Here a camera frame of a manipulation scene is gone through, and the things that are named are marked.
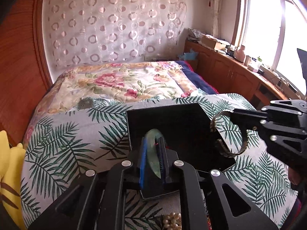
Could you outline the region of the circle pattern lace curtain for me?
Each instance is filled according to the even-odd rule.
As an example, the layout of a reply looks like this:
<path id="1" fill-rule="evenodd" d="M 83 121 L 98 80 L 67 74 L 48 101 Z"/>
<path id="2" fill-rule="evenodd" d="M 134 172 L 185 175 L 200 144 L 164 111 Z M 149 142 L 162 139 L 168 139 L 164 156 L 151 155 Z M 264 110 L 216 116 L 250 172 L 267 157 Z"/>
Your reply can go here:
<path id="1" fill-rule="evenodd" d="M 185 0 L 44 0 L 45 53 L 55 70 L 176 54 Z"/>

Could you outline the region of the wooden cabinet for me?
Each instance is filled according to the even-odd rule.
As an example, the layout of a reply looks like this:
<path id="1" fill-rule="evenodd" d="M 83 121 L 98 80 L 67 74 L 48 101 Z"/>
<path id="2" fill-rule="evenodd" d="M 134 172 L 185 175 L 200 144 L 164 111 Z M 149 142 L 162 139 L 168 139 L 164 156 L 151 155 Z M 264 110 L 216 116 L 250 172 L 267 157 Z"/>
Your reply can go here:
<path id="1" fill-rule="evenodd" d="M 190 50 L 198 53 L 196 60 L 189 62 L 193 70 L 218 93 L 240 94 L 255 108 L 268 105 L 273 100 L 288 99 L 270 81 L 232 57 L 186 40 L 184 51 Z"/>

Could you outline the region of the black cardboard jewelry box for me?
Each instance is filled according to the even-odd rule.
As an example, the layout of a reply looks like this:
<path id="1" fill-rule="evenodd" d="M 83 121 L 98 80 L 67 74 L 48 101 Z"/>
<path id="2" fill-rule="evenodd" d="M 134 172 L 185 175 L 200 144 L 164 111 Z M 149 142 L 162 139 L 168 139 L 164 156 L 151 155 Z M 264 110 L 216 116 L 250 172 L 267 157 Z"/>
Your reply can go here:
<path id="1" fill-rule="evenodd" d="M 165 147 L 176 152 L 176 159 L 191 164 L 199 174 L 212 169 L 225 172 L 235 165 L 234 158 L 221 154 L 225 143 L 218 131 L 210 130 L 210 119 L 198 103 L 140 108 L 126 113 L 127 129 L 131 151 L 146 144 L 145 135 L 149 130 L 158 129 L 164 138 Z M 142 199 L 156 199 L 176 192 L 168 178 L 158 178 L 146 163 L 144 183 L 140 188 Z"/>

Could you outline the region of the cardboard box on cabinet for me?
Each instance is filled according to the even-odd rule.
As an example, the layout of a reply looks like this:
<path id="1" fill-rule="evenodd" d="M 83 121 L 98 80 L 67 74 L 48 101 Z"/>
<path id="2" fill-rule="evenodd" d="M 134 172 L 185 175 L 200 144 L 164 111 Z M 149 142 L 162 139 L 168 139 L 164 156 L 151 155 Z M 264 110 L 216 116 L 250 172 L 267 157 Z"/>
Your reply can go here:
<path id="1" fill-rule="evenodd" d="M 228 45 L 228 42 L 220 39 L 216 39 L 211 35 L 202 35 L 201 42 L 207 47 L 214 50 L 223 50 Z"/>

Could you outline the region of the pink ceramic jar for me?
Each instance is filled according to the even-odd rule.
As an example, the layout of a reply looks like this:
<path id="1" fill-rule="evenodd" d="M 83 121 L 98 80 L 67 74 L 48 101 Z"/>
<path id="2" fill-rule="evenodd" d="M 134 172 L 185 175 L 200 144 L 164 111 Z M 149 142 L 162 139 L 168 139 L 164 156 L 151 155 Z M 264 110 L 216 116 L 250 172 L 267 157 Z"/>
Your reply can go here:
<path id="1" fill-rule="evenodd" d="M 245 46 L 241 45 L 237 48 L 236 52 L 235 52 L 235 58 L 237 61 L 244 63 L 245 58 L 246 58 L 246 54 L 245 54 Z"/>

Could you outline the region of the palm leaf print cloth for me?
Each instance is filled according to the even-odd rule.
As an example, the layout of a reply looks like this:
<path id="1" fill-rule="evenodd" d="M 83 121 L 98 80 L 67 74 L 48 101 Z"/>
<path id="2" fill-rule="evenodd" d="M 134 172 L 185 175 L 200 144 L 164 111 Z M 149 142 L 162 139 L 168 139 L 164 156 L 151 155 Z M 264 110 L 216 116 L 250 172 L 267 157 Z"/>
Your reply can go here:
<path id="1" fill-rule="evenodd" d="M 132 103 L 86 97 L 71 109 L 35 113 L 21 175 L 26 227 L 86 171 L 108 171 L 131 152 L 140 162 L 142 189 L 126 192 L 124 227 L 165 227 L 167 215 L 180 212 L 180 202 L 178 193 L 157 198 L 166 182 L 160 140 L 198 172 L 223 172 L 278 228 L 284 227 L 299 205 L 288 167 L 266 152 L 255 130 L 247 131 L 243 144 L 239 127 L 226 115 L 236 108 L 253 106 L 239 94 L 196 91 L 185 98 L 157 95 Z"/>

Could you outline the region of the yellow plush toy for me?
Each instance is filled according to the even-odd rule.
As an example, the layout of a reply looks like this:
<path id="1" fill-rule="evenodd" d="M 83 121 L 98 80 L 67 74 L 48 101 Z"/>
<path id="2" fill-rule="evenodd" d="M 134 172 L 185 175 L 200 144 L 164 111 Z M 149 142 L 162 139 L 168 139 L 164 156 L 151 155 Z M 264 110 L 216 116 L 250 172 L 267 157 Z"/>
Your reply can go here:
<path id="1" fill-rule="evenodd" d="M 25 149 L 10 147 L 1 131 L 1 229 L 26 229 L 21 209 L 21 174 Z"/>

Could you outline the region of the window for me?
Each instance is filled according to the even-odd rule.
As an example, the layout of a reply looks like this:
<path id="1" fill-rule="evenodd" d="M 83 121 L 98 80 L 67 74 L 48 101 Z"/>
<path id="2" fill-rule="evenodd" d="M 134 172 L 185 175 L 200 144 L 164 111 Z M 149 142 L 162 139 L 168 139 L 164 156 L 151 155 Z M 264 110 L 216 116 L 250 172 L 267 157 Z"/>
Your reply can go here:
<path id="1" fill-rule="evenodd" d="M 299 0 L 240 0 L 239 45 L 283 92 L 306 97 L 306 9 Z"/>

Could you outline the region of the green jade bangle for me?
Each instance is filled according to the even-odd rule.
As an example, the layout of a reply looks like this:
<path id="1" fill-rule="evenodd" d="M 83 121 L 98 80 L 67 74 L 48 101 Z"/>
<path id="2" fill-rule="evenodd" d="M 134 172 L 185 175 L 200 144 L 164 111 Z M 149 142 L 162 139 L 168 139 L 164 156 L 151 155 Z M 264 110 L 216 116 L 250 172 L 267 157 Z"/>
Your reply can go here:
<path id="1" fill-rule="evenodd" d="M 147 163 L 158 178 L 161 178 L 161 171 L 156 146 L 160 137 L 162 137 L 162 134 L 158 129 L 149 130 L 145 135 L 147 144 Z"/>

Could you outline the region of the navy blue blanket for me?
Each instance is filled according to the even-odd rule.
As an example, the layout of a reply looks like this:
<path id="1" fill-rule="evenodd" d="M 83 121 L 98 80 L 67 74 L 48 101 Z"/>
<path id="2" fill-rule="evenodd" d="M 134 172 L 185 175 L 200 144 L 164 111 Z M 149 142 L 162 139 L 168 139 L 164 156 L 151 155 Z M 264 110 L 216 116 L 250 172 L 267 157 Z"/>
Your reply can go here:
<path id="1" fill-rule="evenodd" d="M 200 75 L 193 71 L 189 63 L 187 63 L 186 61 L 175 62 L 182 66 L 183 73 L 197 88 L 201 89 L 207 94 L 218 94 L 218 91 L 214 87 L 208 84 Z"/>

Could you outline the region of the floral quilt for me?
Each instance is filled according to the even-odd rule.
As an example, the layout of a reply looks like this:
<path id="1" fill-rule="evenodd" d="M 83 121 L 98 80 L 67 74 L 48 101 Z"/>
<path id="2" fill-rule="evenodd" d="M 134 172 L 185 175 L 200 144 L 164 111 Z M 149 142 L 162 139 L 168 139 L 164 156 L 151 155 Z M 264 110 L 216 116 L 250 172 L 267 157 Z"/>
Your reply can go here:
<path id="1" fill-rule="evenodd" d="M 82 99 L 122 103 L 154 96 L 184 98 L 198 88 L 175 61 L 84 65 L 63 72 L 37 105 L 23 138 L 27 146 L 36 124 L 45 116 L 67 112 Z"/>

